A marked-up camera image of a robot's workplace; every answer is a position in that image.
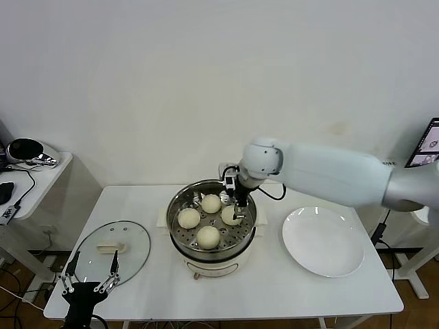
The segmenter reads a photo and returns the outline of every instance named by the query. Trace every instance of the computer mouse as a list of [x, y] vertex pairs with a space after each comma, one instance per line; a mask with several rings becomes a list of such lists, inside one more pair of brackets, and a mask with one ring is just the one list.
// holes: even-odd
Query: computer mouse
[[1, 183], [0, 184], [0, 204], [5, 204], [11, 200], [12, 191], [14, 190], [14, 183]]

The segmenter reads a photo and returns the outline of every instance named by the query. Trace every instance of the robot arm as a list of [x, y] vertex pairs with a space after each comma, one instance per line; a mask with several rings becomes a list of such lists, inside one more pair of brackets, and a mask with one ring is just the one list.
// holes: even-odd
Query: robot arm
[[381, 204], [397, 211], [428, 206], [431, 225], [439, 227], [439, 162], [391, 170], [368, 154], [256, 138], [239, 163], [237, 204], [243, 206], [249, 192], [266, 179], [343, 206]]
[[120, 281], [119, 262], [117, 251], [113, 256], [110, 275], [103, 282], [73, 282], [75, 268], [78, 263], [80, 252], [67, 265], [65, 275], [61, 276], [64, 291], [63, 298], [69, 303], [69, 312], [65, 318], [65, 325], [61, 329], [85, 329], [90, 328], [93, 310], [96, 304], [108, 297], [108, 294]]

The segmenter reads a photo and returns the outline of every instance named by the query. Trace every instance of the glass lid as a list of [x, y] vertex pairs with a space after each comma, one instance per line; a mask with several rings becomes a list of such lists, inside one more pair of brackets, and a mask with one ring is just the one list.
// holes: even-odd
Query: glass lid
[[80, 282], [103, 282], [110, 275], [115, 250], [119, 261], [120, 284], [140, 271], [150, 253], [148, 232], [132, 221], [115, 221], [92, 232], [80, 244], [75, 276]]

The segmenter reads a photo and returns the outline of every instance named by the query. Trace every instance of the wooden floor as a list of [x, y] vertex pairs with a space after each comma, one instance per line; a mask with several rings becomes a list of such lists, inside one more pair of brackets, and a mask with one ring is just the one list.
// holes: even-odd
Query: wooden floor
[[[381, 255], [381, 259], [385, 263], [387, 268], [391, 268], [391, 258], [389, 255]], [[53, 269], [59, 270], [60, 265], [63, 265], [67, 259], [64, 257], [58, 257], [56, 263], [53, 265]], [[20, 280], [22, 288], [30, 283], [33, 275], [32, 273], [22, 266], [20, 263], [15, 262], [11, 265], [4, 265], [4, 269], [16, 274]], [[406, 281], [397, 281], [396, 288], [404, 302], [405, 309], [403, 312], [393, 316], [393, 329], [439, 329], [439, 262], [431, 260], [424, 267], [422, 267], [418, 274], [423, 281], [425, 288], [430, 294], [428, 300], [419, 300], [413, 292], [410, 284]], [[11, 290], [18, 291], [18, 284], [15, 282], [8, 273], [0, 271], [0, 285]], [[9, 301], [12, 300], [12, 296], [0, 289], [0, 309], [3, 308]], [[15, 312], [16, 300], [11, 306], [0, 313], [0, 316], [7, 317], [13, 316]], [[45, 292], [38, 293], [35, 304], [39, 307], [45, 305]], [[43, 314], [26, 303], [20, 303], [17, 315], [21, 319], [23, 329], [58, 329], [62, 326], [61, 321], [52, 321], [45, 319]], [[372, 329], [372, 328], [389, 328], [389, 315], [382, 315], [373, 317], [360, 326], [358, 329]], [[317, 319], [287, 319], [287, 320], [267, 320], [267, 321], [221, 321], [209, 322], [215, 329], [308, 329], [319, 328]], [[328, 328], [332, 328], [334, 319], [327, 319]], [[186, 323], [180, 322], [179, 328]], [[121, 329], [121, 322], [109, 323], [112, 329]], [[144, 324], [132, 324], [131, 329], [140, 329]], [[150, 324], [148, 328], [155, 328], [155, 324]], [[19, 329], [17, 324], [14, 328], [13, 319], [0, 318], [1, 329]], [[160, 329], [172, 329], [169, 323], [158, 323], [157, 328]], [[203, 324], [192, 323], [185, 329], [205, 329], [208, 328]]]

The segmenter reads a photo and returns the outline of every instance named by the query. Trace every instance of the steamed bun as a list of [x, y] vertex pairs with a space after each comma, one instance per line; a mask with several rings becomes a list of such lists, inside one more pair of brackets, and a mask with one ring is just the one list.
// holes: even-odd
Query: steamed bun
[[204, 226], [197, 233], [197, 242], [202, 249], [213, 249], [220, 243], [220, 231], [213, 226]]
[[227, 206], [221, 211], [221, 219], [227, 225], [239, 225], [242, 222], [242, 218], [233, 219], [235, 214], [234, 206]]
[[192, 208], [186, 208], [178, 214], [178, 223], [182, 228], [194, 228], [200, 223], [200, 213]]
[[215, 214], [221, 209], [221, 199], [215, 194], [206, 195], [201, 201], [201, 208], [208, 214]]

